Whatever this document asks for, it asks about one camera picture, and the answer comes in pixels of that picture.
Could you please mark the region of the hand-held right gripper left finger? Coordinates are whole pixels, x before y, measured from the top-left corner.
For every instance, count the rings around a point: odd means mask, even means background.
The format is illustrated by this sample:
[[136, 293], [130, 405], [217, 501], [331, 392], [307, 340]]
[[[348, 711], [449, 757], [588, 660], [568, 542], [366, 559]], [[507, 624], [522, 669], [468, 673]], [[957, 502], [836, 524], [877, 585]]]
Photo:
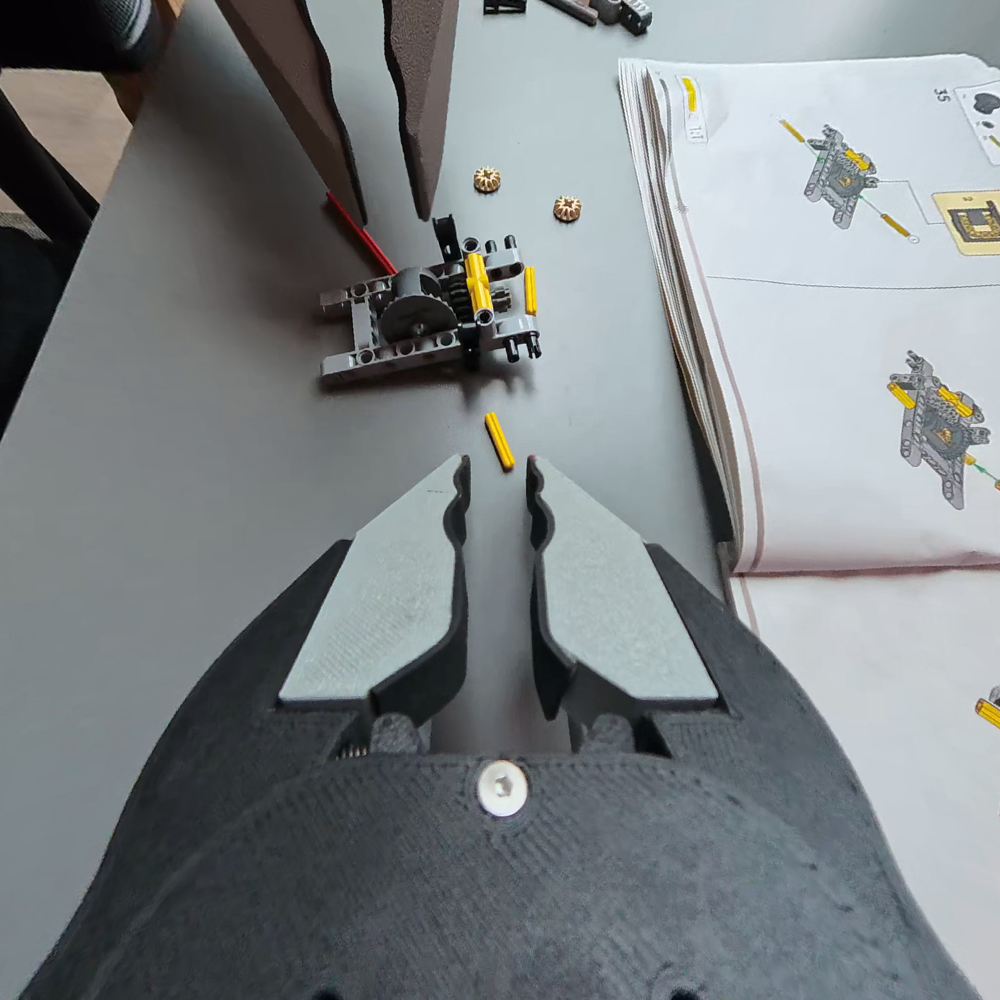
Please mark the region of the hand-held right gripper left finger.
[[467, 665], [470, 481], [470, 458], [455, 454], [356, 534], [280, 689], [283, 707], [397, 713], [421, 726], [455, 697]]

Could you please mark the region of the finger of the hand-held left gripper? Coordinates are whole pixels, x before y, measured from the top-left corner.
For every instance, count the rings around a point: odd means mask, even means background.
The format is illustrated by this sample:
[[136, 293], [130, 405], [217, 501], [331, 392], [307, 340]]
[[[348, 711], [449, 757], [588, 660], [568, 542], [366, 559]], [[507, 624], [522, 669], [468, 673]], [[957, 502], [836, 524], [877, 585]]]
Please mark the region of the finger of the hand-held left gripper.
[[322, 181], [363, 227], [367, 213], [331, 65], [305, 1], [217, 5]]
[[384, 1], [384, 53], [418, 217], [428, 221], [440, 176], [457, 29], [457, 1]]

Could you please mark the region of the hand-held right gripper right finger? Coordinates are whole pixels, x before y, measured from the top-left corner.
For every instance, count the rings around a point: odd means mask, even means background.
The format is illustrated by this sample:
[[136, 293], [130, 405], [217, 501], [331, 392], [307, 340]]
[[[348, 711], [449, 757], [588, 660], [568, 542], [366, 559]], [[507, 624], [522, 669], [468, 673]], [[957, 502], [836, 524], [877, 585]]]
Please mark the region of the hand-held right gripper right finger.
[[528, 460], [526, 496], [545, 718], [637, 720], [715, 705], [718, 688], [640, 534], [543, 457]]

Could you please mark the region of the long red lego axle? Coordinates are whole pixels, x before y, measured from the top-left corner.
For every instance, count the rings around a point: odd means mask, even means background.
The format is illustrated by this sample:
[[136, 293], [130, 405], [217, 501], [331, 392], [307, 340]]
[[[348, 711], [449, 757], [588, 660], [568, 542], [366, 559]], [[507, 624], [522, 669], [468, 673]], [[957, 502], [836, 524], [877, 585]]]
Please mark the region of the long red lego axle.
[[398, 273], [398, 269], [394, 264], [392, 264], [379, 244], [374, 240], [364, 226], [361, 226], [354, 221], [347, 209], [331, 191], [326, 192], [326, 202], [326, 207], [334, 212], [339, 222], [347, 228], [347, 231], [350, 232], [353, 238], [365, 247], [370, 257], [381, 269], [380, 272], [390, 276], [396, 275]]

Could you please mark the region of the grey lego gearbox assembly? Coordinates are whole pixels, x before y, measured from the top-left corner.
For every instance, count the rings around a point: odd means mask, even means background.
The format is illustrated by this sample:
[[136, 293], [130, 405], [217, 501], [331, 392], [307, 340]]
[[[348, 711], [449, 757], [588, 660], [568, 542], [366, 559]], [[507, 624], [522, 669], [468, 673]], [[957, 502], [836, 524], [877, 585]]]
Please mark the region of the grey lego gearbox assembly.
[[323, 320], [346, 324], [352, 337], [349, 349], [322, 360], [324, 387], [457, 362], [476, 371], [484, 355], [500, 351], [512, 364], [541, 358], [538, 314], [524, 310], [528, 265], [517, 238], [460, 239], [452, 215], [432, 225], [441, 262], [320, 296]]

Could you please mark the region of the pile of loose lego pieces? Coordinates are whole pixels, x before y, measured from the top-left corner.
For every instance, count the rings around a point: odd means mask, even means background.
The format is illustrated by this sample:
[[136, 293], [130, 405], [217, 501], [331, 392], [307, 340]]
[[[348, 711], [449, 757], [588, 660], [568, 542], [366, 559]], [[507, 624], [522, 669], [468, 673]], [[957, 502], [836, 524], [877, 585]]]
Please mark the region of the pile of loose lego pieces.
[[[528, 1], [482, 1], [485, 16], [523, 15]], [[643, 1], [543, 1], [573, 19], [593, 27], [598, 23], [620, 25], [634, 36], [644, 35], [653, 21], [653, 11]]]

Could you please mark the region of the open lego instruction booklet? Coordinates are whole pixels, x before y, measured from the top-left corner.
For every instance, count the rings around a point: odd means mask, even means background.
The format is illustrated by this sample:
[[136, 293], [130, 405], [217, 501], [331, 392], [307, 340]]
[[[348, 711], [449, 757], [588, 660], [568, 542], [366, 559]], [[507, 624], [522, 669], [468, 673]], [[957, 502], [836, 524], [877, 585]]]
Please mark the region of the open lego instruction booklet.
[[622, 59], [738, 615], [998, 998], [998, 68]]

